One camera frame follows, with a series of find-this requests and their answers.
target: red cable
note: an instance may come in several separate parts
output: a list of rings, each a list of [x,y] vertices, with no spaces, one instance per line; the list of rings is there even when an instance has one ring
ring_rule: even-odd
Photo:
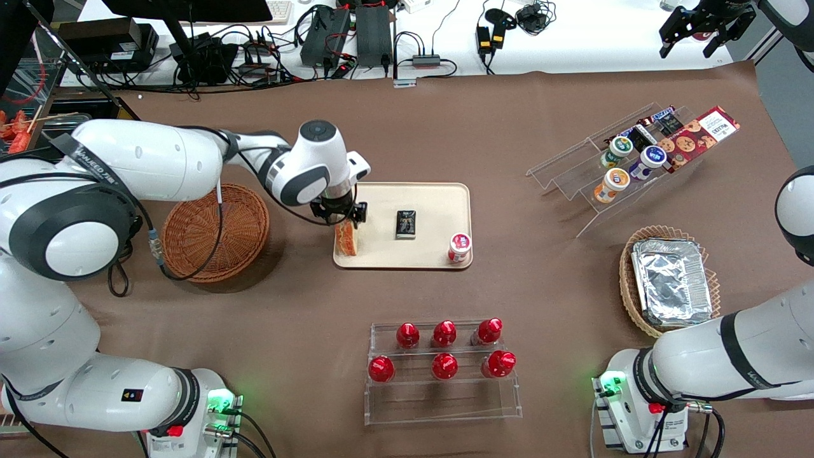
[[[15,105],[25,105],[26,103],[34,100],[40,94],[40,92],[42,92],[42,89],[45,86],[46,86],[46,66],[43,65],[42,62],[40,62],[40,84],[39,86],[37,86],[37,90],[35,90],[33,94],[22,100],[14,100],[6,95],[3,96],[3,99],[12,102]]]

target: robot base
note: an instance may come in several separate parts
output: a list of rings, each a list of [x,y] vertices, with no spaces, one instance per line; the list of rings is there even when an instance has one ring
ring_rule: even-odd
[[[184,426],[178,437],[157,438],[147,434],[150,458],[222,458],[237,450],[231,441],[225,446],[223,438],[204,435],[207,425],[234,426],[229,416],[210,412],[214,407],[240,407],[240,399],[226,389],[223,380],[209,369],[193,369],[200,383],[200,400],[192,420]]]
[[[599,378],[593,379],[605,445],[608,448],[623,449],[627,453],[647,451],[662,417],[662,413],[650,412],[650,403],[645,401],[636,387],[633,361],[638,353],[637,350],[620,351],[610,360],[607,370]],[[599,394],[606,390],[613,390],[616,395],[599,398]],[[686,430],[686,408],[678,413],[667,414],[659,452],[683,450]],[[651,452],[655,448],[656,442],[653,443]]]

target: white table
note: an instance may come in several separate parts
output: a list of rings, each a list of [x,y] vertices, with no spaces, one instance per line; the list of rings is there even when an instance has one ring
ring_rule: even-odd
[[[331,4],[331,0],[317,2]],[[294,1],[294,8],[287,25],[271,27],[272,32],[282,33],[294,27],[297,18],[317,2],[308,5]],[[486,8],[500,7],[502,0],[488,0]],[[525,2],[505,0],[505,11],[514,14]],[[707,45],[692,38],[675,45],[666,59],[659,56],[661,39],[659,28],[669,13],[659,9],[658,0],[558,0],[557,21],[536,37],[530,37],[520,29],[510,30],[505,37],[505,46],[495,55],[492,70],[497,74],[517,74],[532,71],[547,73],[590,73],[590,72],[628,72],[643,70],[677,70],[710,68],[729,64],[732,57],[725,47],[721,47],[710,59],[704,59],[702,50]],[[441,18],[455,5],[454,0],[435,0],[435,4],[409,15],[406,11],[398,13],[397,30],[415,32],[421,35],[431,48],[432,32],[438,27]],[[485,68],[481,64],[475,49],[475,23],[481,14],[480,0],[461,0],[458,9],[444,22],[444,26],[435,35],[435,52],[443,59],[457,63],[456,75],[483,75]],[[113,15],[102,0],[88,0],[79,21],[100,20]],[[156,59],[169,54],[168,46],[173,41],[162,21],[140,20],[139,23],[150,23],[160,35]],[[482,25],[490,25],[481,20]],[[224,25],[196,25],[195,34],[214,33]],[[259,30],[259,25],[249,25],[252,31]],[[190,28],[184,28],[187,35]],[[293,33],[286,38],[292,39]],[[243,42],[245,37],[231,34],[225,42]],[[398,60],[412,57],[415,53],[412,39],[403,37],[399,41]],[[300,62],[300,48],[285,48],[282,62],[295,75],[309,78],[313,69],[303,67]],[[355,40],[350,40],[344,51],[355,55]],[[243,62],[242,53],[236,64]],[[154,65],[146,72],[134,78],[139,85],[168,85],[173,78],[176,63],[167,59]],[[428,74],[446,73],[444,68],[418,71],[409,64],[399,67],[399,78],[411,78]],[[382,68],[359,68],[354,79],[383,77]],[[77,78],[67,73],[62,86],[79,86]]]

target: red bottle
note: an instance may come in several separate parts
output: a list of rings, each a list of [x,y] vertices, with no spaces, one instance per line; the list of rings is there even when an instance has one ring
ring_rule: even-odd
[[[372,381],[384,383],[396,375],[396,368],[393,367],[393,362],[387,356],[377,356],[370,361],[367,374]]]
[[[415,348],[418,346],[418,328],[412,323],[402,324],[396,331],[396,341],[401,348]]]
[[[449,380],[457,373],[457,359],[449,353],[439,353],[432,359],[432,375],[438,380]]]
[[[474,346],[489,346],[501,338],[503,322],[499,318],[486,319],[472,333],[471,343]]]
[[[457,337],[457,331],[455,330],[455,323],[449,321],[448,319],[438,323],[435,326],[435,331],[432,332],[432,346],[451,346],[455,341],[455,337]]]
[[[481,364],[480,371],[484,377],[487,378],[506,377],[511,374],[516,363],[517,359],[514,358],[514,353],[497,350],[484,358],[484,363]]]

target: robotic arm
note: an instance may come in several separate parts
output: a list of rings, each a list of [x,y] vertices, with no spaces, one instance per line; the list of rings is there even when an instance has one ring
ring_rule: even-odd
[[[757,7],[772,24],[794,44],[807,65],[814,62],[814,0],[758,0]],[[752,0],[701,0],[693,10],[677,7],[659,30],[667,57],[680,40],[695,33],[714,32],[716,35],[704,49],[710,57],[726,42],[738,40],[755,18]]]
[[[793,174],[775,204],[797,256],[814,266],[814,166]],[[594,381],[624,449],[644,450],[667,409],[661,451],[683,448],[687,413],[712,401],[814,399],[814,280],[765,303],[622,350]]]
[[[326,224],[365,221],[352,189],[370,166],[326,121],[303,124],[293,146],[274,132],[112,120],[88,121],[52,144],[66,155],[56,165],[0,161],[3,405],[42,424],[147,430],[152,457],[218,457],[229,420],[220,410],[237,405],[222,379],[100,354],[98,325],[63,282],[119,257],[140,227],[140,200],[199,199],[224,164],[250,170],[281,205],[311,205]]]

